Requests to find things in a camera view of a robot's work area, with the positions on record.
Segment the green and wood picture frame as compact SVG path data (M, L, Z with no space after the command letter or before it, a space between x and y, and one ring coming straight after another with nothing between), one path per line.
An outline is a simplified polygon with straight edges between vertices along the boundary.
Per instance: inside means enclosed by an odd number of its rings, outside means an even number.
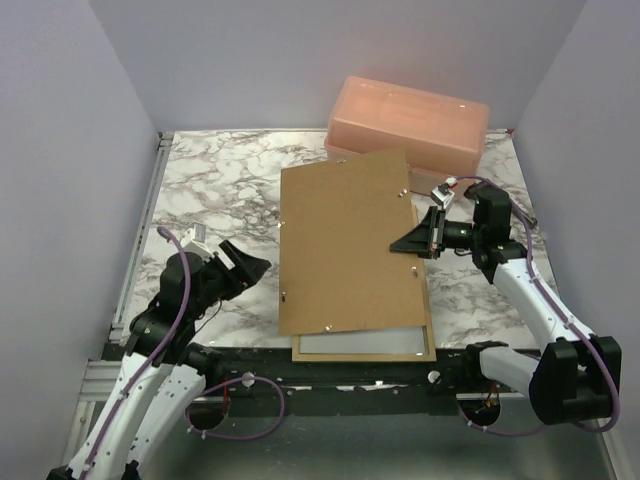
M295 361L410 361L435 358L424 263L389 251L418 222L415 207L320 202L282 209L279 331ZM305 354L300 336L421 327L428 353Z

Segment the brown frame backing board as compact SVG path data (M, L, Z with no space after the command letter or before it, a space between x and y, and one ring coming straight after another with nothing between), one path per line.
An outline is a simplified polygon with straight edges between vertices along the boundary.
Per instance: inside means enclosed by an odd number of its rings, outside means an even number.
M403 150L283 169L280 220L280 334L429 323L422 260L390 250L416 224Z

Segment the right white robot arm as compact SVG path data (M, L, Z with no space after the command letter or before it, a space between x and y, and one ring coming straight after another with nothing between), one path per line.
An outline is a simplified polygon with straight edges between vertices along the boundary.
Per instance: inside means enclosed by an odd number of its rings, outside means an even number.
M459 183L449 177L431 191L434 204L420 223L389 249L421 259L437 259L446 250L469 254L519 313L541 355L533 358L500 341L470 344L458 384L474 392L504 385L529 400L542 426L611 430L621 413L620 345L583 324L544 280L533 258L533 220L492 181L473 181L464 193L474 203L471 222L447 217Z

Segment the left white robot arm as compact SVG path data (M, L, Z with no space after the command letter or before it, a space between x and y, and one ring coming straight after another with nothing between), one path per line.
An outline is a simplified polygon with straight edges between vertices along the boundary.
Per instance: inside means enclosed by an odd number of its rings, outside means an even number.
M256 285L266 259L220 243L227 258L179 248L166 261L159 289L129 326L114 386L78 452L51 479L140 479L189 404L224 379L222 357L194 342L207 310Z

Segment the glossy photo print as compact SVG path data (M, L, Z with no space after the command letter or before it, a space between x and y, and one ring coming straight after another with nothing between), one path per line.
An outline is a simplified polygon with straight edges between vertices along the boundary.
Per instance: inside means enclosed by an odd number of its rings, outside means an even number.
M421 327L361 330L300 336L305 354L420 354L428 353Z

